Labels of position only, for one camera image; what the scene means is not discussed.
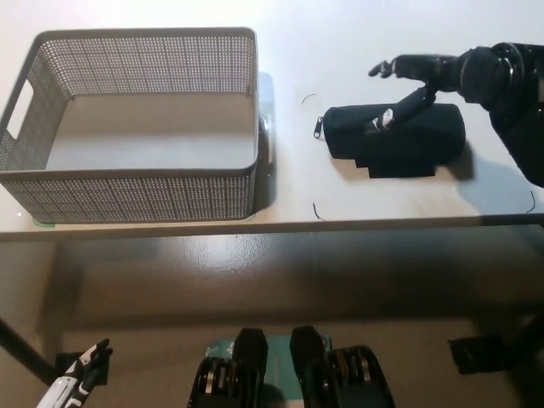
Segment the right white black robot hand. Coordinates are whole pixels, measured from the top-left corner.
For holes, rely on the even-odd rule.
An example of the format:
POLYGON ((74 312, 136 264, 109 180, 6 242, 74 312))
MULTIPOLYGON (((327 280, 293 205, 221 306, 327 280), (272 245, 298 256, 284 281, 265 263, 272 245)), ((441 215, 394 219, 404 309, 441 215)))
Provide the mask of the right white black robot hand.
POLYGON ((456 92, 460 85, 458 58, 436 54, 402 54, 382 61, 368 75, 417 80, 424 85, 365 123, 365 135, 384 133, 408 122, 434 104, 437 92, 456 92))

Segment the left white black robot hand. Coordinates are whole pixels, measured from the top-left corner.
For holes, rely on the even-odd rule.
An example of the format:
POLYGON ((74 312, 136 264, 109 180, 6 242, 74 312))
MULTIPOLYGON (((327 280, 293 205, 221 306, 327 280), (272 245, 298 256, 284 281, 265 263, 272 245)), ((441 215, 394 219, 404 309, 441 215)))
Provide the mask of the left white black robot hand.
POLYGON ((109 338, 91 346, 53 381, 37 408, 83 407, 105 372, 112 353, 109 338))

